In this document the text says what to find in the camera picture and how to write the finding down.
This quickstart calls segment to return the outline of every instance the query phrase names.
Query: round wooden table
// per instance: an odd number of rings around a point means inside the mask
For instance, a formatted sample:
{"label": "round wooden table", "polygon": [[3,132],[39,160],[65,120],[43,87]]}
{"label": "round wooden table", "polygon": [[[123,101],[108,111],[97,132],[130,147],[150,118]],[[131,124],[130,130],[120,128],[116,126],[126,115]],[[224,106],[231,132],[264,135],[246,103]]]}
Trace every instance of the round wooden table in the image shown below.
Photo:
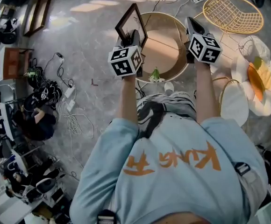
{"label": "round wooden table", "polygon": [[145,56],[143,76],[139,81],[151,83],[149,77],[157,67],[164,82],[171,81],[187,68],[186,48],[188,41],[185,26],[175,17],[159,12],[141,14],[148,39],[142,50]]}

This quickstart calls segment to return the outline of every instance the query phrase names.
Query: light blue sweatshirt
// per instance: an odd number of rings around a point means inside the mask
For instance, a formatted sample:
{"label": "light blue sweatshirt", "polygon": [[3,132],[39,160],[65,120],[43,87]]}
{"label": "light blue sweatshirt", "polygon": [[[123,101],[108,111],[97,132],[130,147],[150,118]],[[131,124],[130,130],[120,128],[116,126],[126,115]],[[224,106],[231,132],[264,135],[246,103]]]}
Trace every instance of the light blue sweatshirt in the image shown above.
{"label": "light blue sweatshirt", "polygon": [[233,120],[201,125],[168,113],[152,135],[114,119],[100,136],[81,174],[70,216],[93,224],[113,192],[121,224],[152,223],[191,212],[213,224],[246,223],[250,209],[232,163],[245,162],[267,181],[264,161]]}

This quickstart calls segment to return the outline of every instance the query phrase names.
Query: wooden frame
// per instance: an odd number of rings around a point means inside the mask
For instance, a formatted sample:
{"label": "wooden frame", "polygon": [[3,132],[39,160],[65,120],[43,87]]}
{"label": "wooden frame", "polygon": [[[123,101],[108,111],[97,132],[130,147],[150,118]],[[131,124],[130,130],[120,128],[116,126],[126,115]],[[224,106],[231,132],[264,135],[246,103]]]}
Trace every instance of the wooden frame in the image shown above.
{"label": "wooden frame", "polygon": [[139,8],[137,7],[136,3],[131,4],[130,8],[126,11],[126,13],[122,16],[122,18],[120,19],[120,21],[116,25],[115,30],[117,31],[119,37],[121,38],[122,43],[126,44],[127,43],[127,35],[123,31],[123,26],[125,25],[126,21],[129,19],[129,17],[132,15],[132,13],[134,11],[136,12],[137,16],[139,17],[141,27],[142,27],[142,30],[144,32],[144,39],[141,42],[141,48],[143,48],[146,41],[147,41],[147,39],[148,39],[148,35],[147,35],[147,31],[145,29],[145,25],[144,25],[144,22],[142,20]]}

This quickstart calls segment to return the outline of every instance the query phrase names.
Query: marble floor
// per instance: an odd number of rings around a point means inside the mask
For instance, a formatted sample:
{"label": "marble floor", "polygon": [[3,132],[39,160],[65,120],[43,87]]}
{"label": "marble floor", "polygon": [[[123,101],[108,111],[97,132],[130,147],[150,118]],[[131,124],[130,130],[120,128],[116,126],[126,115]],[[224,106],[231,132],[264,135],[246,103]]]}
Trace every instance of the marble floor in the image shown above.
{"label": "marble floor", "polygon": [[[55,52],[64,56],[64,76],[72,78],[76,86],[76,106],[72,113],[85,114],[93,123],[92,126],[84,116],[77,120],[82,129],[80,135],[69,133],[67,119],[61,117],[53,138],[45,142],[44,150],[55,155],[62,162],[65,171],[76,172],[80,176],[82,167],[72,157],[84,165],[100,134],[112,120],[119,97],[120,79],[113,78],[107,64],[107,56],[116,41],[114,27],[132,2],[138,4],[141,13],[152,11],[158,0],[52,0],[49,9],[49,21],[43,30],[29,39],[29,47],[35,49],[34,57],[38,65],[44,67]],[[160,1],[156,11],[174,15],[178,7],[187,0],[177,0],[174,3]],[[182,23],[185,17],[194,17],[202,11],[203,2],[187,3],[181,7],[176,18]],[[256,35],[262,39],[271,50],[271,2],[265,0],[260,9],[264,15],[263,29]],[[198,20],[206,25],[217,39],[222,36],[221,30],[207,23],[203,16]],[[226,76],[229,71],[232,56],[236,51],[236,42],[244,35],[224,35],[222,39],[223,56],[221,70],[215,77]],[[53,59],[46,70],[46,77],[52,80],[57,77],[59,59]],[[188,66],[185,72],[173,81],[175,90],[193,93],[196,86],[195,69]],[[146,94],[162,92],[162,84],[148,84],[143,90]],[[271,116],[257,117],[250,112],[249,122],[245,131],[256,144],[263,143],[271,148]],[[64,178],[68,193],[74,195],[77,181],[71,177]]]}

